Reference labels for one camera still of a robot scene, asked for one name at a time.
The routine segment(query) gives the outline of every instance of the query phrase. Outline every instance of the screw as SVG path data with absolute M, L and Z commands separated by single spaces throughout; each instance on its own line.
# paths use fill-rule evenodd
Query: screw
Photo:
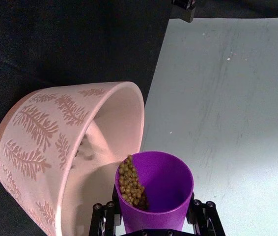
M 198 205 L 200 205 L 200 201 L 197 200 L 197 199 L 195 199 L 195 200 L 194 200 L 194 204 L 195 204 L 196 206 L 198 206 Z
M 214 207 L 214 202 L 212 202 L 212 201 L 207 201 L 207 205 L 208 205 L 208 207 Z
M 95 209 L 95 210 L 98 210 L 98 209 L 100 209 L 100 208 L 101 208 L 101 204 L 97 203 L 97 204 L 94 205 L 94 209 Z

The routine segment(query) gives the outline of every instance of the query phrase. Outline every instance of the cup rim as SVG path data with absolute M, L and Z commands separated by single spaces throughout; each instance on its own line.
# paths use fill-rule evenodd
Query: cup rim
M 121 196 L 121 193 L 120 193 L 120 190 L 119 190 L 119 183 L 118 183 L 118 180 L 119 180 L 119 166 L 116 170 L 116 174 L 115 174 L 115 186 L 116 186 L 116 190 L 117 190 L 117 194 L 118 194 L 118 197 L 119 197 L 119 200 L 122 200 L 122 202 L 127 206 L 127 207 L 130 207 L 132 208 L 133 210 L 137 211 L 137 212 L 140 212 L 140 213 L 144 213 L 144 214 L 148 214 L 148 215 L 164 215 L 164 214 L 169 214 L 171 212 L 174 212 L 176 210 L 178 210 L 179 208 L 181 208 L 182 206 L 184 206 L 188 199 L 191 198 L 192 194 L 193 194 L 193 191 L 194 191 L 194 177 L 193 177 L 193 174 L 192 174 L 192 171 L 190 170 L 190 168 L 186 165 L 185 162 L 183 162 L 181 159 L 179 159 L 177 156 L 174 156 L 170 153 L 167 153 L 167 152 L 163 152 L 163 151 L 142 151 L 142 152 L 137 152 L 133 155 L 136 155 L 136 154 L 139 154 L 139 153 L 161 153 L 161 154 L 166 154 L 166 155 L 170 155 L 174 158 L 176 158 L 178 161 L 180 161 L 183 165 L 185 165 L 188 169 L 188 172 L 190 174 L 190 177 L 191 177 L 191 180 L 192 180 L 192 187 L 191 187 L 191 192 L 189 193 L 189 195 L 187 196 L 187 198 L 179 205 L 177 206 L 176 208 L 172 209 L 172 210 L 168 210 L 168 211 L 164 211 L 164 212 L 148 212 L 148 211 L 144 211 L 144 210 L 140 210 L 138 208 L 135 208 L 134 206 L 130 205 L 128 202 L 125 201 L 125 199 Z

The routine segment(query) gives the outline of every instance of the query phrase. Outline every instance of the pink ceramic bowl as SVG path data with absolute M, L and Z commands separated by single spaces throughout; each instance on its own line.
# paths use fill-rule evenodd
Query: pink ceramic bowl
M 143 99 L 131 82 L 46 88 L 0 124 L 0 182 L 47 234 L 88 235 L 115 171 L 139 151 Z

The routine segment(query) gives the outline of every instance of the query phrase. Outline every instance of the white table surface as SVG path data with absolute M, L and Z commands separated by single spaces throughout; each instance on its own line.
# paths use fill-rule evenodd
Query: white table surface
M 278 19 L 171 20 L 145 110 L 142 150 L 185 161 L 226 235 L 278 236 Z

